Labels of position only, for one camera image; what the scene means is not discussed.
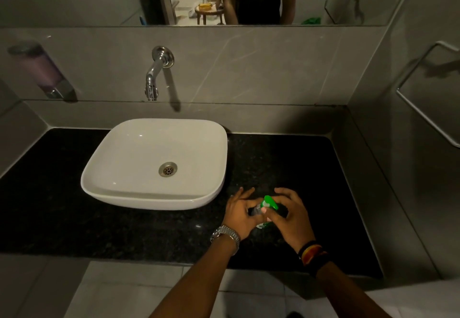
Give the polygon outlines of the person's left hand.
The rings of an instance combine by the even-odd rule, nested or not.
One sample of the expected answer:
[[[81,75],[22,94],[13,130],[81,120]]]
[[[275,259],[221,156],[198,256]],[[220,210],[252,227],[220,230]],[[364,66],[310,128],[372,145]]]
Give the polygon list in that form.
[[[244,190],[240,187],[227,201],[225,215],[222,225],[226,225],[235,230],[241,240],[245,240],[256,226],[250,226],[248,210],[262,201],[262,198],[250,199],[255,192],[255,188]]]

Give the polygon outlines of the person's right hand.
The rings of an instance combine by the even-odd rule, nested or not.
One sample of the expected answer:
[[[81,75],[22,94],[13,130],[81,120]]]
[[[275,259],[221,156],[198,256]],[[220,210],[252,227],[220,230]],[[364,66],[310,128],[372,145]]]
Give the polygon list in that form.
[[[295,191],[283,187],[277,187],[274,191],[276,195],[272,197],[273,200],[277,204],[284,205],[288,210],[284,223],[274,224],[280,230],[284,240],[297,253],[304,244],[316,240],[308,212]]]

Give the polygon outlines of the green pump soap bottle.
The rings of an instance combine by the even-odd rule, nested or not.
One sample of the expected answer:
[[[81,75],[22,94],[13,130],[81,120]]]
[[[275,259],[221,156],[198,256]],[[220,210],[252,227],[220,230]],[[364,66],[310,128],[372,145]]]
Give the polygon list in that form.
[[[267,208],[267,209],[272,209],[274,211],[279,210],[278,204],[273,200],[272,197],[266,195],[263,200],[255,205],[254,207],[249,208],[249,215],[250,216],[257,216],[257,215],[262,215],[262,208]],[[257,229],[262,229],[268,226],[270,223],[272,223],[272,220],[267,219],[266,221],[259,223],[256,225]]]

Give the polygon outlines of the person's left forearm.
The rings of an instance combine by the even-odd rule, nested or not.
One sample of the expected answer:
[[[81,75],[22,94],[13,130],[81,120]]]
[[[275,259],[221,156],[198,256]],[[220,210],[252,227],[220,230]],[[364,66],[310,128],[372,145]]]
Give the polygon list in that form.
[[[235,250],[236,244],[230,236],[218,236],[149,318],[210,318],[222,278]]]

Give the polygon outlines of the person's right forearm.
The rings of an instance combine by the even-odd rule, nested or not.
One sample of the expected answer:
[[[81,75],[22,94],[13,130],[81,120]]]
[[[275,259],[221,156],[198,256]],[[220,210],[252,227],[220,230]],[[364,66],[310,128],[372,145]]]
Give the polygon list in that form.
[[[317,271],[316,280],[338,318],[391,318],[333,262]]]

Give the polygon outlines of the silver metal wristwatch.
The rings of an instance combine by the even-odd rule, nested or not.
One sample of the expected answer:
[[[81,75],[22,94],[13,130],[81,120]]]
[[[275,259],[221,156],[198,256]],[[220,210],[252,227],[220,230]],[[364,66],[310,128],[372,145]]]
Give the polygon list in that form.
[[[239,245],[241,241],[238,233],[226,225],[221,225],[212,233],[210,237],[210,242],[212,243],[214,240],[222,236],[228,236],[233,240],[235,246],[232,256],[234,256],[239,250]]]

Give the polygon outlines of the striped wristband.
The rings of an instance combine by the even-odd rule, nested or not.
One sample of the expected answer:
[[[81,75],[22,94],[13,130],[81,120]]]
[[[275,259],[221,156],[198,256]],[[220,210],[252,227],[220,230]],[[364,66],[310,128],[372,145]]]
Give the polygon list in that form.
[[[298,251],[298,257],[305,267],[308,266],[315,257],[324,254],[326,254],[326,252],[316,240],[304,244]]]

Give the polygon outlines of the black wristband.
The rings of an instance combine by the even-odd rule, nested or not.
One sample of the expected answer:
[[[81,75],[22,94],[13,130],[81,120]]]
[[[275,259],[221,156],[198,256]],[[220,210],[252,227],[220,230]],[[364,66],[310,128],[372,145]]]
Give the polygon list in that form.
[[[318,271],[327,263],[331,262],[331,257],[327,252],[319,253],[314,256],[307,265],[308,274],[316,278]]]

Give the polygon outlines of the metal sink drain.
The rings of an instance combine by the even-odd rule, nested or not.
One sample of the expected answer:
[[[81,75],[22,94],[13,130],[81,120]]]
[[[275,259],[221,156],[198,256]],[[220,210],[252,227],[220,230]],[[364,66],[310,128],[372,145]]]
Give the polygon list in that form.
[[[165,162],[159,166],[158,174],[162,177],[170,177],[176,174],[178,169],[174,162]]]

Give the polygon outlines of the white ceramic sink basin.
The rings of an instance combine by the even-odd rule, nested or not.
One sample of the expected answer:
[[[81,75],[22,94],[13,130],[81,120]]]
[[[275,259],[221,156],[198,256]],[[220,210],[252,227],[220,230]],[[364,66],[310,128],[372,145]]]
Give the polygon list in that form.
[[[133,119],[109,131],[86,164],[80,185],[88,195],[111,205],[197,209],[220,193],[227,153],[227,132],[218,123]],[[158,174],[165,162],[177,164],[175,175]]]

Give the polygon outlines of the chrome wall faucet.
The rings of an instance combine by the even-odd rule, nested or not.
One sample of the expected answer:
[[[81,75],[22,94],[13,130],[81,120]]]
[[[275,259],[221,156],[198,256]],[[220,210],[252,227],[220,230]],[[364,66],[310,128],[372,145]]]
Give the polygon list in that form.
[[[156,78],[163,69],[171,68],[174,65],[175,59],[172,51],[163,46],[154,47],[151,56],[153,64],[145,77],[145,95],[148,101],[157,101],[159,93],[156,86]]]

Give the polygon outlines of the chrome towel rail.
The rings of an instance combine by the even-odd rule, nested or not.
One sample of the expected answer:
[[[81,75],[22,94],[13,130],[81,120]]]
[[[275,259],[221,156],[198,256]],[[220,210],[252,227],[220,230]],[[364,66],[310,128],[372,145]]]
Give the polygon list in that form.
[[[460,150],[460,47],[436,41],[411,60],[396,95]]]

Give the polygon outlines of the wall-mounted soap dispenser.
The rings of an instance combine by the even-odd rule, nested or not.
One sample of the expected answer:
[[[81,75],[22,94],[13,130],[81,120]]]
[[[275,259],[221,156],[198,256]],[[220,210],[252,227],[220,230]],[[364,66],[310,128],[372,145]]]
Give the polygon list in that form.
[[[35,41],[21,41],[8,47],[7,52],[33,78],[47,98],[77,102],[75,89],[41,44]]]

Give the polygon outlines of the wall mirror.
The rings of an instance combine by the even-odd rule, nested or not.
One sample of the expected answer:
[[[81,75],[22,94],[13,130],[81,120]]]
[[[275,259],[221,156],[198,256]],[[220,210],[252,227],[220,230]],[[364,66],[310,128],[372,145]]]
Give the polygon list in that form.
[[[0,0],[0,28],[386,25],[400,0]]]

